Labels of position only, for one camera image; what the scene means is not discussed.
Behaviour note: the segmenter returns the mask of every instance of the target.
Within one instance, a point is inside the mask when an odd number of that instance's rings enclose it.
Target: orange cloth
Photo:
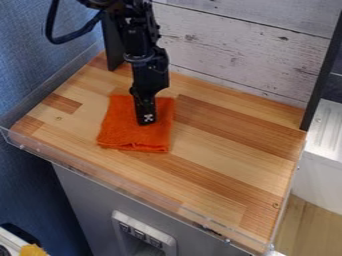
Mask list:
[[[167,152],[174,114],[174,99],[156,98],[157,122],[139,126],[130,95],[112,95],[97,143],[104,148]]]

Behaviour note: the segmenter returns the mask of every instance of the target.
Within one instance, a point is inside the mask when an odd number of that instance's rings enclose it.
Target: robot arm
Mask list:
[[[90,32],[104,15],[111,13],[119,26],[124,59],[132,64],[135,112],[139,125],[154,123],[157,119],[155,95],[169,87],[169,59],[165,49],[157,46],[161,37],[152,3],[149,0],[78,0],[88,8],[100,11],[86,25],[68,35],[54,38],[53,25],[59,0],[53,0],[46,24],[46,36],[51,43],[61,44]]]

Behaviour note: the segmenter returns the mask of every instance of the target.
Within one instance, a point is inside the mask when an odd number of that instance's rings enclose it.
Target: floor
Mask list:
[[[286,256],[341,256],[341,238],[341,215],[291,195],[275,247]]]

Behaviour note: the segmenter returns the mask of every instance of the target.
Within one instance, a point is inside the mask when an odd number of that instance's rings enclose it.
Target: yellow object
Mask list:
[[[48,254],[36,244],[21,247],[20,256],[48,256]]]

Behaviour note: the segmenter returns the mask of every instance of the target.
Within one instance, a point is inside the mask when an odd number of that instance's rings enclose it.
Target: transparent plastic panel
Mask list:
[[[30,110],[37,106],[45,97],[58,88],[68,77],[80,68],[80,63],[87,60],[89,51],[97,49],[102,42],[97,42],[92,48],[70,62],[61,71],[52,76],[46,83],[39,86],[30,95],[23,99],[15,108],[0,120],[0,131],[7,143],[25,150],[33,155],[43,158],[51,163],[62,166],[66,171],[72,171],[93,181],[123,194],[133,200],[137,200],[154,209],[164,212],[179,221],[185,222],[195,228],[207,232],[209,235],[222,240],[224,243],[245,250],[251,254],[263,255],[272,250],[268,243],[249,237],[235,228],[221,224],[220,221],[200,214],[197,209],[185,207],[181,203],[172,200],[168,195],[162,195],[147,187],[141,186],[125,179],[113,172],[96,166],[86,159],[81,159],[67,154],[54,145],[48,145],[42,141],[33,139],[25,132],[18,132],[13,125],[22,119]]]

